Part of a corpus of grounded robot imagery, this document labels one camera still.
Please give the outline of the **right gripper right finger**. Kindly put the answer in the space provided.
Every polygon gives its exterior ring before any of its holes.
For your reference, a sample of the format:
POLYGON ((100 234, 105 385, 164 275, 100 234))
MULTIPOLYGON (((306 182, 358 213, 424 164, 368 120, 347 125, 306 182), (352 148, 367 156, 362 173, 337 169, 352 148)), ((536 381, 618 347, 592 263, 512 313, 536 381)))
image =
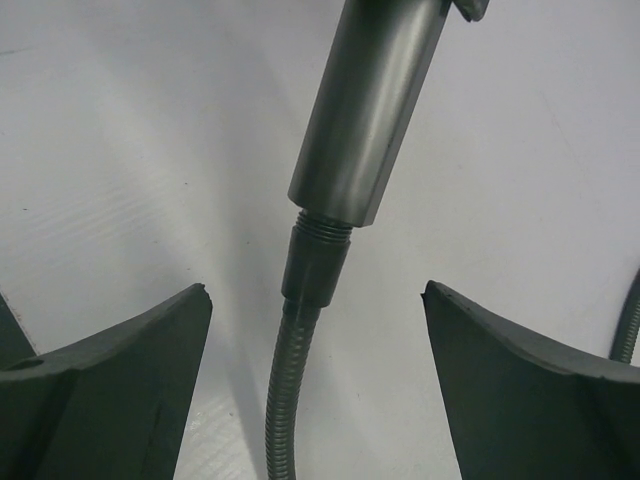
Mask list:
POLYGON ((638 367, 539 334, 440 282, 422 299, 462 478, 638 478, 638 367))

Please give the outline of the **grey shower head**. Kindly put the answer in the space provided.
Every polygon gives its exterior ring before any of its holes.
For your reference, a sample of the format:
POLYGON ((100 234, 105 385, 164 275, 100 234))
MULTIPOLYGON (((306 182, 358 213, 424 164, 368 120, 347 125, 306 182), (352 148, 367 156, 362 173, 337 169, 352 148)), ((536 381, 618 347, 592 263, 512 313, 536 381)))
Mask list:
POLYGON ((288 190, 297 229, 345 243, 373 223, 450 6, 345 2, 288 190))

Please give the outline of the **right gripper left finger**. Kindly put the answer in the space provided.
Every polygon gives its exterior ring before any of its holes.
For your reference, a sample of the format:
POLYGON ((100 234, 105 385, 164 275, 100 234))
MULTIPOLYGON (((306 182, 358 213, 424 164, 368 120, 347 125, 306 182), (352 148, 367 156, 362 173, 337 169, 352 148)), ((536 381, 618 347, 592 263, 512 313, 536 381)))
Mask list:
POLYGON ((2 316, 2 478, 173 478, 212 310, 193 284, 45 354, 2 316))

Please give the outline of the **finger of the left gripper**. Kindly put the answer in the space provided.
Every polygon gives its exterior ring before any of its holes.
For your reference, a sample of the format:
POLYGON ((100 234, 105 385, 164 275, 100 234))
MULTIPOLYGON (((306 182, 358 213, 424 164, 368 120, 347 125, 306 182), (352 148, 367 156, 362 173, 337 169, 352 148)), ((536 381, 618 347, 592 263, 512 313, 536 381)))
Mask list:
POLYGON ((467 22, 479 22, 486 14, 489 0, 453 0, 452 3, 467 22))

